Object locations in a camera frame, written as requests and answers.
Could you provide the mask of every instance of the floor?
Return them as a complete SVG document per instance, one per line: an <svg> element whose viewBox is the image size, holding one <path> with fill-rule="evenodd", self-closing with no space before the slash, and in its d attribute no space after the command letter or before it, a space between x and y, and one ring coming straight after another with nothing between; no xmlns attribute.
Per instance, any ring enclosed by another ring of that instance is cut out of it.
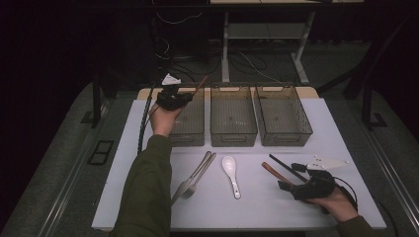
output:
<svg viewBox="0 0 419 237"><path fill-rule="evenodd" d="M185 82L200 81L206 74L211 82L220 81L219 41L212 40L209 46L212 57L206 61L196 61L188 53L179 51L173 66L175 69L171 72ZM308 86L318 88L348 71L363 58L369 46L366 42L308 44L302 56L310 81ZM278 80L292 81L300 86L290 58L290 52L296 47L297 43L292 40L232 41L228 57L230 81ZM377 200L388 226L382 230L383 236L396 236L396 232L399 236L419 236L418 227L410 220L415 214L417 216L417 209L416 213L413 210L413 214L408 214L406 206L409 197L413 206L419 200L419 191L415 189L419 186L418 142L377 93L373 98L373 112L384 118L387 127L374 128L373 131L365 129L360 119L362 98L345 100L342 96L345 84L341 83L319 96L326 100L348 150ZM105 232L92 229L91 223L137 92L121 90L115 99L104 99L103 118L96 128L83 122L83 118L92 111L91 93L89 85L74 101L1 236L108 236ZM114 141L108 161L102 166L86 164L100 140ZM385 162L394 170L390 172L392 177L382 166ZM307 237L338 236L333 229L305 233L224 233L222 236L304 234ZM194 236L193 233L172 235ZM220 233L199 235L221 236Z"/></svg>

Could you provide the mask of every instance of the sleeve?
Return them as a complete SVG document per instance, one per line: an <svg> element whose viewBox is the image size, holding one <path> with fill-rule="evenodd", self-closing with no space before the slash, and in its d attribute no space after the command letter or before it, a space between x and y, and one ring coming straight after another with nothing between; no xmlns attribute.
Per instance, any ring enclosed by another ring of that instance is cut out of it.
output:
<svg viewBox="0 0 419 237"><path fill-rule="evenodd" d="M341 237L378 237L367 221L360 215L337 225Z"/></svg>
<svg viewBox="0 0 419 237"><path fill-rule="evenodd" d="M147 148L135 158L126 177L112 237L169 236L171 151L168 138L153 135L148 139Z"/></svg>

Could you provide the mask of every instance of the person's right hand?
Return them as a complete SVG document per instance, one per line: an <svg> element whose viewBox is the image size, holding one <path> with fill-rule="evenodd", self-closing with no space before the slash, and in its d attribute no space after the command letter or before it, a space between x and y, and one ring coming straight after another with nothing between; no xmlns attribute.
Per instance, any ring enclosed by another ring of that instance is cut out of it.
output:
<svg viewBox="0 0 419 237"><path fill-rule="evenodd" d="M329 197L308 199L307 201L325 207L339 222L347 221L359 216L351 202L338 188L335 188Z"/></svg>
<svg viewBox="0 0 419 237"><path fill-rule="evenodd" d="M168 137L175 125L176 117L184 108L176 111L166 111L158 105L154 104L148 115L150 116L151 127L154 135L163 135Z"/></svg>

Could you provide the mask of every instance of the metal fork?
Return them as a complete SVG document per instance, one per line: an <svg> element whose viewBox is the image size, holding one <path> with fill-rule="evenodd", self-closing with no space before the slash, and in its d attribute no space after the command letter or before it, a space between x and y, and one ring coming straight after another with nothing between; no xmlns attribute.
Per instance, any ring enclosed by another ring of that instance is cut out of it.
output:
<svg viewBox="0 0 419 237"><path fill-rule="evenodd" d="M194 171L194 173L188 178L188 180L181 183L179 188L176 190L176 193L172 196L172 205L176 202L178 197L180 197L188 188L188 185L191 183L191 181L198 175L198 173L203 169L207 161L210 159L211 152L207 151L206 156L201 161L200 165L197 167L197 169Z"/></svg>
<svg viewBox="0 0 419 237"><path fill-rule="evenodd" d="M208 161L204 165L204 168L202 169L202 171L198 175L195 182L191 186L189 186L188 189L185 190L185 192L181 195L182 198L186 199L186 198L189 198L191 195L194 194L194 192L197 190L198 181L203 176L203 174L206 172L207 168L210 166L210 163L213 161L213 159L215 159L215 156L216 156L216 153L212 153L211 157L208 159Z"/></svg>

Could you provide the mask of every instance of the white spoon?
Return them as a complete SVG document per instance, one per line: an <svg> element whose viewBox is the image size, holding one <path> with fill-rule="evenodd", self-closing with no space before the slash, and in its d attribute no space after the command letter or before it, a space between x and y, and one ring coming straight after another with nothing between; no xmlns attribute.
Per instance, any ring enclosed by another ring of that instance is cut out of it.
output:
<svg viewBox="0 0 419 237"><path fill-rule="evenodd" d="M236 164L234 158L232 158L231 156L225 156L222 159L222 168L231 180L231 184L233 185L234 197L236 199L239 199L240 191L238 190L237 182L235 180Z"/></svg>

